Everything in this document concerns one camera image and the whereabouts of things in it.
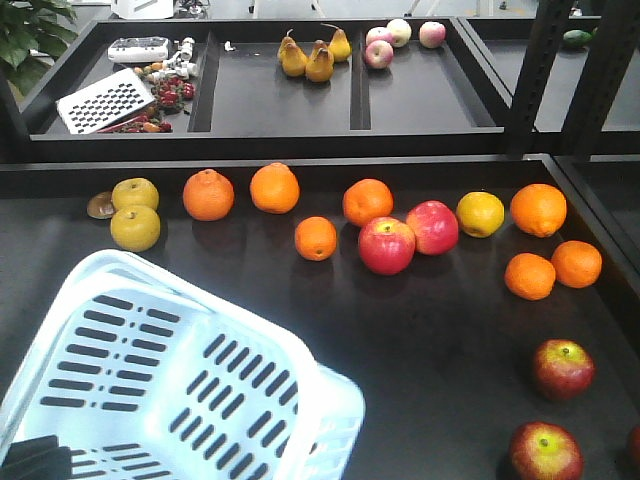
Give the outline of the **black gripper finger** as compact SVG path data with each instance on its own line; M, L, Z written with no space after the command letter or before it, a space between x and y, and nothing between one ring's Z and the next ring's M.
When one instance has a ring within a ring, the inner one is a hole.
M70 479L71 457L55 435L12 443L2 461L2 480Z

